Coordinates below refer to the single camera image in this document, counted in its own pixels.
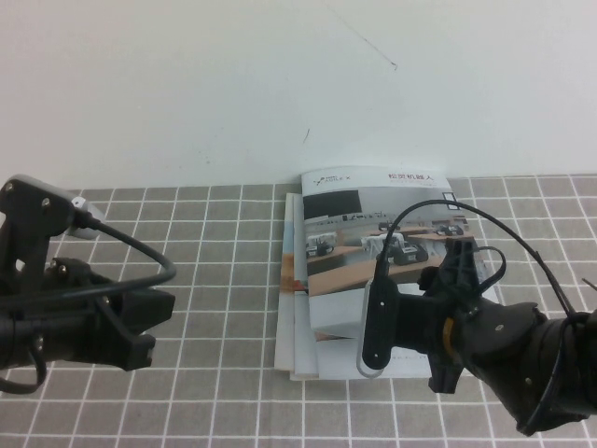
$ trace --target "grid tablecloth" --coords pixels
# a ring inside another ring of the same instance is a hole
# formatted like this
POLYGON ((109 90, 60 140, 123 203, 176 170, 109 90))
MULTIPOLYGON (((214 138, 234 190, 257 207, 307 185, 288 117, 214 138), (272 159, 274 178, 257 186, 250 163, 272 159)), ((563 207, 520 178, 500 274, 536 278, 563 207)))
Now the grid tablecloth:
MULTIPOLYGON (((451 180, 456 196, 503 219, 539 251, 578 310, 597 307, 597 176, 451 180)), ((176 295, 151 368, 126 373, 56 362, 40 390, 0 398, 0 447, 523 447, 597 446, 593 420, 516 432, 493 393, 464 377, 453 396, 426 380, 290 382, 272 369, 285 194, 298 185, 83 190, 111 225, 176 263, 176 295)), ((522 248, 470 218, 480 242, 507 254, 504 303, 559 305, 522 248)), ((107 237, 51 243, 114 279, 157 265, 107 237)), ((30 381, 32 370, 11 380, 30 381)))

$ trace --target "black plastic part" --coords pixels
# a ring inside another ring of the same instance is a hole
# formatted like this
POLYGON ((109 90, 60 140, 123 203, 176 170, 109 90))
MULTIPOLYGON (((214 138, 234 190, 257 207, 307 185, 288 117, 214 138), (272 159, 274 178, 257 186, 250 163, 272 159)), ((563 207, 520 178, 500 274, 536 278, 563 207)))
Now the black plastic part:
POLYGON ((453 394, 464 368, 459 365, 446 366, 429 358, 431 378, 427 385, 436 394, 453 394))
POLYGON ((49 238, 73 223, 75 207, 59 190, 29 179, 11 178, 0 190, 0 294, 41 288, 49 238), (17 261, 23 266, 17 270, 17 261))
POLYGON ((363 335, 363 362, 373 370, 385 368, 396 345, 396 320, 400 302, 396 283, 382 276, 369 287, 367 318, 363 335))

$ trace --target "magazine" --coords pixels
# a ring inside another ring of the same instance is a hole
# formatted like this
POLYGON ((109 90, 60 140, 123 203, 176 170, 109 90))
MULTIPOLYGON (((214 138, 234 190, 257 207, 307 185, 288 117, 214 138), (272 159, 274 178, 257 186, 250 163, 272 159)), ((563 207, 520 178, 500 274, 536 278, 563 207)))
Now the magazine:
POLYGON ((315 335, 312 331, 309 314, 309 295, 307 293, 307 259, 300 250, 305 241, 302 200, 297 194, 294 201, 295 219, 295 256, 294 256, 294 294, 295 294, 295 369, 292 380, 318 378, 317 357, 315 353, 315 335))
MULTIPOLYGON (((307 173, 302 177, 302 191, 303 209, 295 209, 295 270, 298 222, 303 217, 308 310, 315 346, 315 366, 310 358, 306 369, 317 370, 319 379, 363 378, 355 360, 365 285, 373 277, 389 227, 414 203, 456 198, 442 174, 386 167, 341 167, 307 173)), ((441 263, 448 238, 473 238, 458 207, 431 205, 412 212, 400 223, 388 250, 390 277, 401 289, 422 294, 416 285, 421 270, 441 263)), ((480 258, 478 262, 483 280, 486 270, 480 258)), ((497 301, 493 290, 485 296, 497 301)), ((297 311, 304 313, 306 308, 297 308, 296 302, 295 306, 297 318, 297 311)), ((305 367, 299 365, 306 362, 304 359, 296 354, 295 370, 305 367)), ((429 375, 426 356, 395 347, 382 377, 429 375)))
POLYGON ((298 201, 302 201, 300 195, 286 194, 278 324, 273 358, 273 368, 278 371, 295 369, 295 196, 298 196, 298 201))

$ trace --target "wire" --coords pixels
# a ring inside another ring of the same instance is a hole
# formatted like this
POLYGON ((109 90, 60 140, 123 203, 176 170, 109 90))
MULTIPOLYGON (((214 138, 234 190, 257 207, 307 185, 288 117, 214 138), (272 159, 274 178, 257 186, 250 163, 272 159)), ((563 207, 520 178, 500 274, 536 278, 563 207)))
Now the wire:
POLYGON ((429 201, 422 201, 420 203, 411 205, 406 210, 404 210, 400 215, 398 215, 398 217, 392 223, 392 226, 388 229, 388 233, 385 237, 385 241, 383 242, 382 252, 378 258, 377 264, 375 265, 374 278, 379 278, 379 277, 383 276, 384 273, 387 271, 388 261, 386 259, 386 254, 388 251, 388 247, 390 246, 390 242, 392 240, 392 235, 394 234, 394 231, 396 230, 396 228, 398 227, 400 222, 410 212, 413 212, 414 210, 417 210, 418 208, 421 208, 421 207, 425 207, 427 205, 454 205, 456 207, 463 208, 465 210, 468 210, 469 212, 479 215, 480 217, 484 217, 485 219, 487 219, 488 221, 492 222, 497 227, 499 227, 500 229, 505 231, 517 243, 519 243, 522 247, 524 247, 524 249, 529 253, 529 255, 537 262, 539 267, 543 270, 543 272, 545 273, 546 277, 549 280, 549 283, 551 284, 551 287, 553 287, 553 290, 556 293, 556 297, 558 298, 560 305, 562 306, 563 310, 566 312, 566 315, 571 316, 576 312, 575 308, 572 306, 572 303, 570 303, 570 301, 566 297, 565 293, 563 292, 562 287, 560 287, 558 280, 555 278, 555 276, 551 272, 551 269, 548 267, 548 265, 545 264, 545 261, 543 261, 541 259, 538 252, 536 252, 532 247, 530 247, 527 244, 527 242, 524 241, 516 232, 514 232, 506 224, 504 224, 497 218, 491 216, 488 213, 483 212, 482 210, 479 210, 476 207, 473 207, 472 205, 468 205, 466 203, 459 203, 457 201, 448 201, 445 199, 431 199, 429 201))
POLYGON ((132 291, 134 289, 154 287, 155 285, 160 285, 164 282, 167 282, 168 280, 173 279, 176 275, 176 268, 174 264, 168 259, 166 259, 166 257, 164 257, 160 252, 154 250, 148 245, 141 243, 138 240, 135 240, 126 233, 118 231, 102 223, 98 219, 93 218, 91 214, 87 212, 77 213, 77 226, 80 228, 89 227, 90 229, 101 231, 106 235, 110 235, 116 238, 117 240, 120 240, 125 245, 129 245, 130 247, 137 249, 139 252, 155 260, 157 263, 161 265, 163 271, 157 273, 156 275, 150 275, 148 277, 143 278, 135 278, 133 280, 127 280, 118 283, 107 283, 101 285, 93 285, 92 287, 74 287, 69 289, 56 289, 52 291, 39 291, 30 294, 16 294, 11 296, 5 296, 0 301, 0 309, 16 311, 31 304, 34 304, 35 306, 45 304, 56 304, 56 302, 59 302, 60 304, 65 304, 67 302, 81 302, 94 297, 109 297, 117 294, 122 294, 124 292, 132 291))

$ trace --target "white backdrop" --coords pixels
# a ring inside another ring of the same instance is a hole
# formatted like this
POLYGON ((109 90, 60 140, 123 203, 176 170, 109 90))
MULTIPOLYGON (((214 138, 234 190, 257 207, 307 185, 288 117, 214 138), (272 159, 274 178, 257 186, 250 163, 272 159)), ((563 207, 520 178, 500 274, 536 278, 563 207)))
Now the white backdrop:
POLYGON ((3 0, 0 179, 597 172, 594 0, 3 0))

